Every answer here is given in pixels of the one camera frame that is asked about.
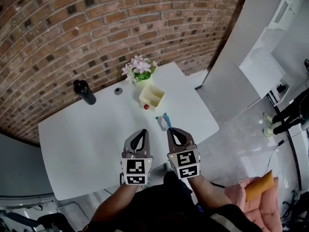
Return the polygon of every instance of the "black bottle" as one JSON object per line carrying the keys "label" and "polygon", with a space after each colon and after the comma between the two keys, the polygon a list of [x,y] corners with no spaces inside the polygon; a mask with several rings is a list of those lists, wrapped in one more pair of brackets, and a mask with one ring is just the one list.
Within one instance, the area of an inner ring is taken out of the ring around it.
{"label": "black bottle", "polygon": [[75,80],[73,82],[74,84],[74,92],[75,94],[79,95],[83,98],[85,102],[87,102],[89,105],[93,105],[96,103],[97,99],[95,95],[92,93],[91,89],[89,88],[89,85],[84,80]]}

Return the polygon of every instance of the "white wall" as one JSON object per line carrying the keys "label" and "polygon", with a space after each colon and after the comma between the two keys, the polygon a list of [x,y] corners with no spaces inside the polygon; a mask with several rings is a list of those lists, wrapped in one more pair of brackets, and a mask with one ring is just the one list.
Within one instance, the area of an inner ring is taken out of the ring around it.
{"label": "white wall", "polygon": [[0,134],[0,199],[52,192],[41,149]]}
{"label": "white wall", "polygon": [[284,69],[284,79],[293,92],[307,77],[304,60],[309,59],[309,0],[303,0],[293,23],[272,55]]}

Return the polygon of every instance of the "floor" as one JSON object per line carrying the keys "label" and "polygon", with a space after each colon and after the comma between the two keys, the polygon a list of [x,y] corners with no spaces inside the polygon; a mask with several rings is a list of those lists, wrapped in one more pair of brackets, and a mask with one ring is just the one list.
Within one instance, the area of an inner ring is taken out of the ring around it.
{"label": "floor", "polygon": [[[278,147],[274,152],[269,168],[267,168],[270,155],[282,139],[287,139],[285,133],[271,138],[266,138],[262,134],[262,129],[266,127],[262,112],[275,115],[275,110],[270,102],[265,98],[256,105],[236,116],[232,120],[222,123],[220,117],[211,107],[211,102],[207,100],[203,88],[197,91],[209,108],[212,115],[219,124],[220,130],[198,145],[201,155],[201,173],[211,182],[223,186],[236,184],[246,177],[262,176],[267,170],[273,170],[274,176],[279,177],[279,206],[280,210],[283,201],[289,201],[292,190],[297,188],[297,175],[291,148],[288,142]],[[153,170],[153,176],[164,174],[162,169]],[[152,177],[150,183],[157,185],[162,182],[162,178]],[[70,202],[77,202],[84,210],[86,216],[91,218],[95,209],[106,198],[110,196],[117,186],[107,188],[92,194],[54,203],[43,205],[43,211],[31,209],[14,210],[24,216],[37,219],[40,216],[57,212],[57,207]],[[64,208],[60,208],[76,231],[80,231],[87,224],[87,217],[78,208],[77,204],[71,203]],[[12,221],[7,221],[10,229],[22,232],[24,227]]]}

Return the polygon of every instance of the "person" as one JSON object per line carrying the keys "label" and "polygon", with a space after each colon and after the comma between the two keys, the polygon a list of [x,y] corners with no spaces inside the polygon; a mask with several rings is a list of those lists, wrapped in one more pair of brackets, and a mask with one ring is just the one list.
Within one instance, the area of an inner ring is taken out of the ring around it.
{"label": "person", "polygon": [[188,181],[199,206],[185,183],[167,172],[162,185],[137,193],[138,185],[122,184],[97,208],[83,232],[262,231],[202,175]]}
{"label": "person", "polygon": [[[291,104],[273,118],[266,113],[263,113],[263,117],[269,125],[269,128],[263,129],[263,134],[266,137],[271,137],[290,129],[292,126],[305,123],[305,121],[309,119],[308,104],[309,89],[306,89],[298,95]],[[277,122],[283,121],[285,118],[288,119],[280,126],[273,129]]]}

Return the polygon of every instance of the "flower pot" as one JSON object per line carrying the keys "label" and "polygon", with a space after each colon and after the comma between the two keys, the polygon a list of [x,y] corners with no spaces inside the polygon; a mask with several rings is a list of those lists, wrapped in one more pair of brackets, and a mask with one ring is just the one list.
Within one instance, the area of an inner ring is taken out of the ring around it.
{"label": "flower pot", "polygon": [[142,80],[139,82],[135,82],[134,85],[135,87],[137,87],[138,89],[142,90],[147,84],[153,84],[153,76],[151,75],[148,79],[146,80]]}

